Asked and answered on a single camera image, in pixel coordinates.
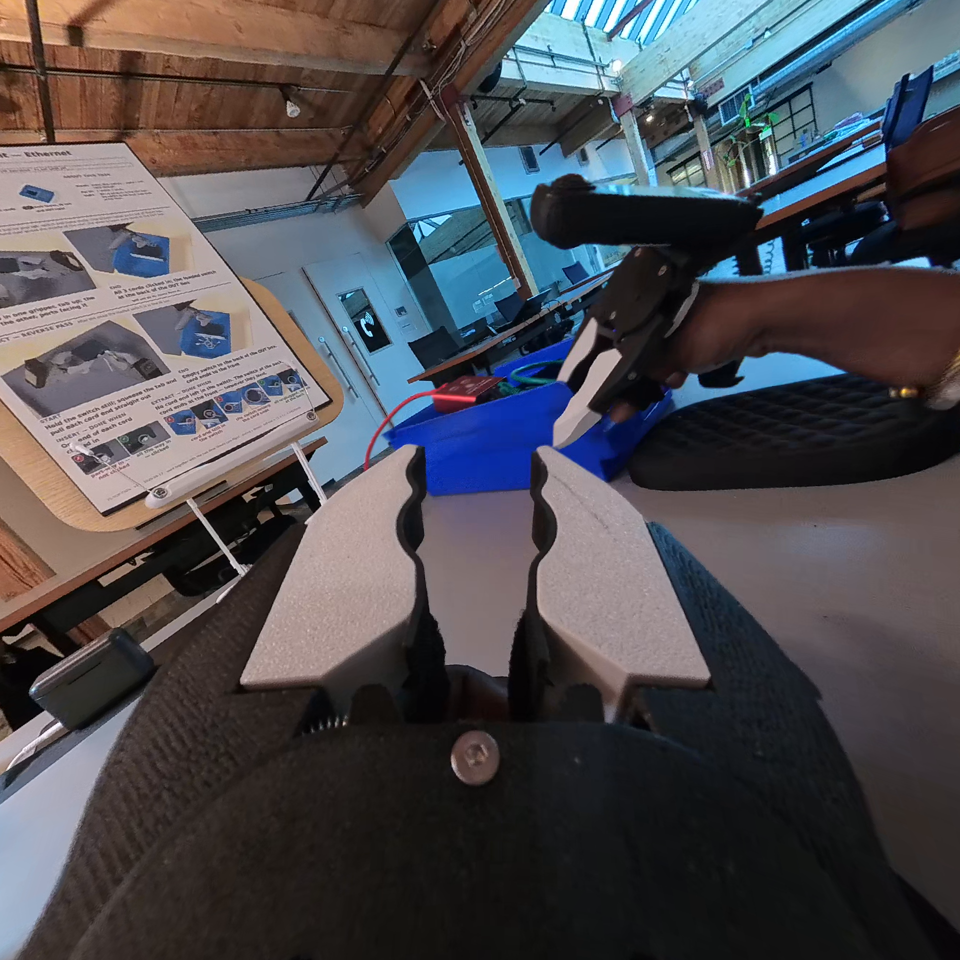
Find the blue plastic bin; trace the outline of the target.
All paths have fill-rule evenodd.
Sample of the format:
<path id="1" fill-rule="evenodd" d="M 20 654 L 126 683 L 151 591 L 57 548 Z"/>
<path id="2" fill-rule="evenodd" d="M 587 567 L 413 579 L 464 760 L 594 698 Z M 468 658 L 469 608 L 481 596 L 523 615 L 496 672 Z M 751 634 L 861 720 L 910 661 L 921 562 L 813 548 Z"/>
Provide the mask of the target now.
<path id="1" fill-rule="evenodd" d="M 393 449 L 424 449 L 427 491 L 453 496 L 528 490 L 531 458 L 549 446 L 552 429 L 571 398 L 565 385 L 541 385 L 474 409 L 442 414 L 428 403 L 399 420 L 384 438 Z M 610 481 L 626 467 L 635 448 L 671 409 L 671 393 L 623 423 L 604 418 L 561 454 L 589 473 Z"/>

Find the instruction poster on wooden board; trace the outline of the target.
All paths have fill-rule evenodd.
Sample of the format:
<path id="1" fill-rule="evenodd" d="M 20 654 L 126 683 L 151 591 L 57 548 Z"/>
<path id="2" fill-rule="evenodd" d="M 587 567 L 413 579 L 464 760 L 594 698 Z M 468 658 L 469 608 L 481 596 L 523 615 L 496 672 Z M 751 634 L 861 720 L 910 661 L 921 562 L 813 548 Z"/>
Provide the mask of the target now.
<path id="1" fill-rule="evenodd" d="M 60 521 L 150 522 L 341 413 L 293 318 L 129 146 L 2 146 L 1 194 L 2 460 Z"/>

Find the red ethernet splitter box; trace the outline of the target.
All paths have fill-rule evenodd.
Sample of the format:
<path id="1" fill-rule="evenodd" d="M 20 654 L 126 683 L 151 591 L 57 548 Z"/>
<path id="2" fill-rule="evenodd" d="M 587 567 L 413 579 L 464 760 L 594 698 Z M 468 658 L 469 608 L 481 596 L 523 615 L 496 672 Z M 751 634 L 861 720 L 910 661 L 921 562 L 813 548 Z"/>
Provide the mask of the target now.
<path id="1" fill-rule="evenodd" d="M 431 392 L 431 402 L 439 414 L 452 414 L 498 400 L 503 377 L 464 375 Z"/>

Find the person's right hand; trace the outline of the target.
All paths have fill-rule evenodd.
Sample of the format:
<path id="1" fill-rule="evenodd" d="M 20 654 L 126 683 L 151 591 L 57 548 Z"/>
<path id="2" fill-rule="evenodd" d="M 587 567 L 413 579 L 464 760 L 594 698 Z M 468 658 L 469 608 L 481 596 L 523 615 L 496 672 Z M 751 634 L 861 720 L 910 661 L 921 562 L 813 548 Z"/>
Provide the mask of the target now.
<path id="1" fill-rule="evenodd" d="M 648 376 L 679 386 L 738 358 L 793 354 L 886 386 L 929 388 L 956 354 L 935 316 L 909 318 L 930 270 L 822 270 L 702 287 Z"/>

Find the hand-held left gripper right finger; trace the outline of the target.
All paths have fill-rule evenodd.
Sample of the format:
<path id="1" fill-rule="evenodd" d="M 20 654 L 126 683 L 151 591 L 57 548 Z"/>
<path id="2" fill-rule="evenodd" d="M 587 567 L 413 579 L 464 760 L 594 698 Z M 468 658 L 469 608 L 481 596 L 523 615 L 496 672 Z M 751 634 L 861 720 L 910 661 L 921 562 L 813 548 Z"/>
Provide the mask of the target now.
<path id="1" fill-rule="evenodd" d="M 647 522 L 552 447 L 531 458 L 534 560 L 510 652 L 510 717 L 625 722 L 642 690 L 712 674 Z"/>

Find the hanging green plant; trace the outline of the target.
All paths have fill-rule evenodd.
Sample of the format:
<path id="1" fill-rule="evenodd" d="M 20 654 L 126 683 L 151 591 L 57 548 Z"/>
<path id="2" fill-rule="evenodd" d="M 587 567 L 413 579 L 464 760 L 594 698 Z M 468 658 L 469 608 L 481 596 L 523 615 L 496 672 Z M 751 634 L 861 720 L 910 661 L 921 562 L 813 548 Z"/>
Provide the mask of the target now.
<path id="1" fill-rule="evenodd" d="M 774 142 L 777 114 L 755 105 L 753 91 L 744 87 L 719 105 L 721 138 L 714 145 L 723 189 L 738 193 L 779 172 Z"/>

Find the blue office chair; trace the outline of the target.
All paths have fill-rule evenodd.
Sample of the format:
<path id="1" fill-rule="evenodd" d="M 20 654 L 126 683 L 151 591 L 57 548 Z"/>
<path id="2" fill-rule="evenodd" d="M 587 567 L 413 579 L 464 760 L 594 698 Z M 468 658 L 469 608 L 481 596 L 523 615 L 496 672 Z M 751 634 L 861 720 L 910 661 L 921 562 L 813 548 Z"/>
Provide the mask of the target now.
<path id="1" fill-rule="evenodd" d="M 922 123 L 930 97 L 935 66 L 916 76 L 904 74 L 894 85 L 881 124 L 884 150 L 890 153 L 901 146 Z"/>

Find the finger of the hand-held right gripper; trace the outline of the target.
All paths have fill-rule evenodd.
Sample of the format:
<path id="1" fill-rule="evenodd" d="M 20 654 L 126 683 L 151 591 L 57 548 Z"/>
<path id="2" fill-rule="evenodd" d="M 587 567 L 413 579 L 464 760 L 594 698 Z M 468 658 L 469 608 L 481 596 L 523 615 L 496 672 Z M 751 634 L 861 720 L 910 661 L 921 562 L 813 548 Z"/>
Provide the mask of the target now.
<path id="1" fill-rule="evenodd" d="M 608 395 L 607 382 L 622 386 L 618 366 L 622 360 L 621 336 L 590 318 L 564 359 L 558 381 L 571 391 L 570 401 L 554 422 L 554 449 L 579 440 L 605 415 L 615 421 L 627 418 L 627 400 L 621 392 Z"/>

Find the black office chair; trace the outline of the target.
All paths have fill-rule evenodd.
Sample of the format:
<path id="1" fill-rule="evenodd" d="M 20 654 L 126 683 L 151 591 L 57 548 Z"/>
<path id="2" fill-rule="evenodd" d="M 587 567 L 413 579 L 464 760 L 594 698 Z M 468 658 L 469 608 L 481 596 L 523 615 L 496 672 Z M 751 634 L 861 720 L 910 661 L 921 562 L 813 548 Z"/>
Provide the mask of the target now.
<path id="1" fill-rule="evenodd" d="M 416 361 L 429 371 L 449 361 L 462 351 L 463 345 L 451 331 L 441 326 L 407 343 Z"/>

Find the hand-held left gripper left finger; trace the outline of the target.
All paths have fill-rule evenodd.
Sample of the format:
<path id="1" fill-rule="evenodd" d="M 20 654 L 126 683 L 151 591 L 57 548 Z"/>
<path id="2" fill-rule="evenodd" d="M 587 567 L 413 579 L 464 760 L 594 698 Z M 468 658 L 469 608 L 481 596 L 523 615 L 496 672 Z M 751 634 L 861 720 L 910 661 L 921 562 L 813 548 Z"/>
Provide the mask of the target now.
<path id="1" fill-rule="evenodd" d="M 244 692 L 321 690 L 337 714 L 384 687 L 411 722 L 447 717 L 446 649 L 418 555 L 426 454 L 402 446 L 307 524 L 240 678 Z"/>

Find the black mesh pad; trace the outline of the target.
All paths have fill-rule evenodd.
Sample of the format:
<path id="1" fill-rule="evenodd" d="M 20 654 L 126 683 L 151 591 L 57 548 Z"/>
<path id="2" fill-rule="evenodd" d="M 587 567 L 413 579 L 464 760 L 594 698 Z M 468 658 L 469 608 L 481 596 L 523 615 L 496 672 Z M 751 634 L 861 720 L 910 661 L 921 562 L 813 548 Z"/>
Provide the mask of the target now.
<path id="1" fill-rule="evenodd" d="M 627 472 L 666 492 L 845 486 L 917 474 L 958 450 L 957 408 L 841 374 L 678 409 L 642 439 Z"/>

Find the wood-edged office desk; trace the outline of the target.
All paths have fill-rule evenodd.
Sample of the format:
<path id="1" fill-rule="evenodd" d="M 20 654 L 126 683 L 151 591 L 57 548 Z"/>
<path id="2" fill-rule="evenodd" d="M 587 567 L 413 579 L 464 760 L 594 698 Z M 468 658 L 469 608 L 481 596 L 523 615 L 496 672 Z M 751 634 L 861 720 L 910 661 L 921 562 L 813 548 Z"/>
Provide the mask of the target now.
<path id="1" fill-rule="evenodd" d="M 198 509 L 222 541 L 238 544 L 260 513 L 280 512 L 277 504 L 293 492 L 308 508 L 321 500 L 309 474 L 292 453 L 275 454 L 234 485 L 220 482 L 198 498 Z M 124 597 L 177 568 L 192 570 L 220 553 L 196 514 L 186 505 L 142 528 L 119 532 L 114 551 L 86 561 L 78 573 L 54 577 L 2 606 L 2 640 L 30 627 L 61 654 L 95 641 L 112 629 L 103 612 Z"/>
<path id="2" fill-rule="evenodd" d="M 745 244 L 761 245 L 795 231 L 818 210 L 856 199 L 873 188 L 891 190 L 895 203 L 958 186 L 959 109 L 921 123 L 899 147 L 887 151 L 873 123 L 831 141 L 840 151 L 810 179 L 763 200 L 762 216 Z"/>
<path id="3" fill-rule="evenodd" d="M 433 381 L 434 378 L 437 378 L 440 374 L 447 370 L 463 366 L 467 363 L 472 363 L 474 360 L 486 357 L 491 351 L 502 344 L 516 341 L 528 330 L 539 328 L 544 322 L 549 321 L 552 317 L 566 318 L 566 316 L 570 314 L 576 314 L 577 312 L 582 311 L 585 308 L 587 301 L 594 295 L 596 291 L 601 290 L 604 284 L 610 279 L 614 271 L 615 268 L 610 267 L 585 279 L 582 282 L 575 284 L 570 289 L 563 292 L 559 299 L 546 304 L 546 306 L 543 306 L 536 313 L 530 315 L 520 322 L 516 322 L 513 325 L 504 328 L 498 334 L 487 338 L 477 345 L 461 350 L 459 353 L 454 354 L 450 358 L 441 361 L 438 365 L 427 368 L 423 372 L 411 377 L 406 382 L 410 385 L 413 385 L 419 382 Z"/>

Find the white door with phone sign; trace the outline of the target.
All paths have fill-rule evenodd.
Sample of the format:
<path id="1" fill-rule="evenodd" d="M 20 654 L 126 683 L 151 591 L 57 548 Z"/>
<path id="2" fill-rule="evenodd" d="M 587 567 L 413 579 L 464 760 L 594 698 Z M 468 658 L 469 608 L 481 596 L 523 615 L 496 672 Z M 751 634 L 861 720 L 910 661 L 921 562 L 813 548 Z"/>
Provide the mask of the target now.
<path id="1" fill-rule="evenodd" d="M 359 254 L 303 270 L 385 416 L 409 396 L 416 363 L 374 275 Z"/>

